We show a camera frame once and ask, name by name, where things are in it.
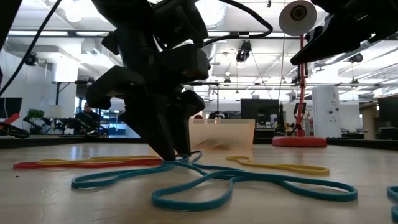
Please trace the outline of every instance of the yellow rubber band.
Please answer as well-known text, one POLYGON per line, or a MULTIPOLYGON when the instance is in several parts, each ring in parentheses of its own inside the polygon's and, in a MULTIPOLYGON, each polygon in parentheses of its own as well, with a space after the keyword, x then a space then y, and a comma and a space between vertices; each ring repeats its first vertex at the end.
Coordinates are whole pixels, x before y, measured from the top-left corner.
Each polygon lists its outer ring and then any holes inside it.
POLYGON ((246 156, 228 156, 225 159, 229 161, 235 161, 244 166, 289 170, 299 174, 329 175, 329 169, 320 166, 310 166, 303 164, 255 164, 252 163, 251 159, 246 156))
POLYGON ((77 163, 89 163, 89 162, 116 162, 116 161, 133 161, 136 159, 158 159, 157 156, 102 156, 92 157, 89 159, 77 159, 77 160, 66 160, 66 159, 40 159, 36 163, 40 165, 66 165, 66 164, 77 164, 77 163))

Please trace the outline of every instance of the red rubber band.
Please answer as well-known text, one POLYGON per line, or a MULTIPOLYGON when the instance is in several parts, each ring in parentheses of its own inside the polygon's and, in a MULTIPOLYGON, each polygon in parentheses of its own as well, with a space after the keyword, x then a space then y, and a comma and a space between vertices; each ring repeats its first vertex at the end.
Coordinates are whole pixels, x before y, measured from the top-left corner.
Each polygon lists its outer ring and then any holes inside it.
POLYGON ((134 159, 132 161, 122 162, 98 162, 66 165, 40 165, 36 162, 20 162, 14 164, 14 169, 40 169, 40 168, 108 168, 121 166, 157 166, 162 163, 162 159, 134 159))

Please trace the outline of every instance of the red base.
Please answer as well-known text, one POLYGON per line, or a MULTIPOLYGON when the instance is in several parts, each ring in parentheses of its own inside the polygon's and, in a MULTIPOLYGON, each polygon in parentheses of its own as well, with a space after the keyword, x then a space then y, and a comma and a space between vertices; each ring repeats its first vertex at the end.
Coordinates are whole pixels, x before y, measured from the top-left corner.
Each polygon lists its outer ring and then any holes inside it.
POLYGON ((325 138, 319 137, 273 137, 273 146, 282 147, 327 147, 325 138))

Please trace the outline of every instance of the wooden table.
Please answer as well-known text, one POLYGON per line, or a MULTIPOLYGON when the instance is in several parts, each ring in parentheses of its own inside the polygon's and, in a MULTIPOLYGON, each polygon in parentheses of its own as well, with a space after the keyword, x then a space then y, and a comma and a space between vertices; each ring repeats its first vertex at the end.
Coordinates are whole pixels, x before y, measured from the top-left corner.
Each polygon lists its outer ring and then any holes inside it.
MULTIPOLYGON (((267 145, 256 146, 252 152, 206 151, 200 160, 203 164, 237 167, 253 172, 309 177, 278 170, 243 167, 224 158, 229 155, 252 154, 254 162, 329 167, 329 177, 314 178, 351 184, 358 189, 359 200, 326 202, 295 195, 270 183, 242 182, 235 185, 229 203, 205 212, 166 211, 151 205, 150 195, 154 190, 198 177, 198 174, 183 168, 89 190, 71 189, 71 179, 93 172, 129 168, 12 170, 14 163, 45 158, 82 159, 146 154, 147 147, 143 144, 78 144, 2 150, 1 223, 392 223, 390 209, 393 203, 386 197, 386 187, 398 184, 398 153, 394 151, 339 146, 329 146, 327 149, 288 149, 267 145)), ((168 198, 209 200, 223 194, 227 185, 226 181, 212 180, 188 192, 169 195, 168 198)))

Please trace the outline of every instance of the blue rubber band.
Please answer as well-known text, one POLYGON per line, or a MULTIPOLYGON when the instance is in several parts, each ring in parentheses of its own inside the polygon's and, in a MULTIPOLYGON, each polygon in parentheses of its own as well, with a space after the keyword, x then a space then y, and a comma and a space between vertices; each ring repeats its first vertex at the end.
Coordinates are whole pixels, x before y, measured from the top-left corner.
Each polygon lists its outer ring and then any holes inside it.
MULTIPOLYGON (((398 186, 392 186, 387 188, 387 197, 391 200, 398 202, 398 186)), ((398 205, 391 208, 391 218, 398 222, 398 205)))
POLYGON ((320 200, 349 202, 356 200, 358 198, 357 190, 354 187, 347 184, 328 181, 328 180, 292 177, 287 175, 257 174, 252 172, 245 172, 243 170, 230 168, 230 167, 202 165, 196 163, 196 161, 198 161, 202 156, 201 152, 197 151, 193 152, 193 154, 198 154, 198 157, 194 158, 194 160, 192 160, 191 163, 188 163, 188 157, 185 156, 178 161, 163 161, 162 165, 156 168, 104 172, 99 174, 91 174, 91 175, 77 177, 72 180, 72 188, 104 187, 129 177, 166 172, 172 170, 175 166, 180 166, 194 170, 199 174, 201 174, 202 177, 193 180, 191 182, 188 182, 186 184, 178 185, 175 187, 169 187, 166 189, 156 190, 155 192, 152 193, 152 204, 154 206, 168 210, 186 210, 186 211, 202 211, 202 210, 211 210, 214 208, 219 208, 223 206, 231 198, 234 183, 242 181, 253 181, 253 180, 272 182, 295 194, 299 194, 305 197, 316 198, 320 200), (203 171, 202 169, 219 170, 219 171, 209 174, 203 171), (90 181, 93 179, 103 178, 103 177, 113 177, 113 178, 108 180, 90 181), (192 189, 195 186, 202 184, 209 179, 228 180, 229 181, 228 190, 221 197, 207 202, 182 202, 178 200, 169 200, 161 198, 164 195, 174 194, 177 192, 182 192, 185 190, 192 189), (348 193, 333 194, 333 193, 318 192, 315 190, 299 187, 288 182, 322 185, 326 187, 336 187, 339 189, 344 189, 348 191, 348 193))

